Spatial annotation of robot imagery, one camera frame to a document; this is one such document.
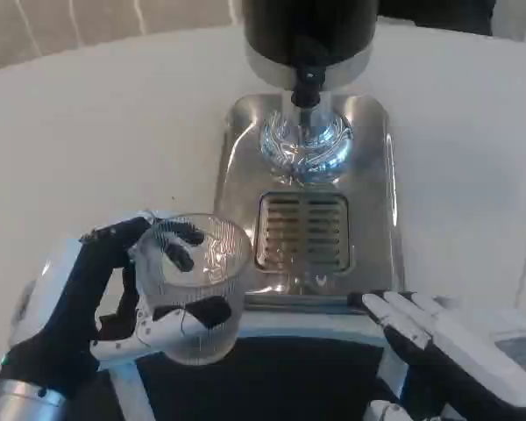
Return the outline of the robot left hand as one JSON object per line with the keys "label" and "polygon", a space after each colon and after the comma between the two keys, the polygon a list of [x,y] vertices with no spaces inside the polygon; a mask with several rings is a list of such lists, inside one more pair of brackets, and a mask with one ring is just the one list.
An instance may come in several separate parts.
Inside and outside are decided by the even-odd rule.
{"label": "robot left hand", "polygon": [[156,225],[170,233],[162,255],[183,272],[193,268],[189,248],[205,235],[188,221],[139,214],[69,239],[19,304],[0,382],[72,398],[103,367],[173,351],[231,322],[231,303],[221,294],[158,305],[139,317],[132,250]]}

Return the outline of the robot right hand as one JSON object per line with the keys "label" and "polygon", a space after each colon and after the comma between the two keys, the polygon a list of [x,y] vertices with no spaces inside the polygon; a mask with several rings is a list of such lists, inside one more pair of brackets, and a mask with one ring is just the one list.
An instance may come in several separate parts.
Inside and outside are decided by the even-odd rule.
{"label": "robot right hand", "polygon": [[387,342],[365,420],[526,420],[526,316],[420,293],[351,293]]}

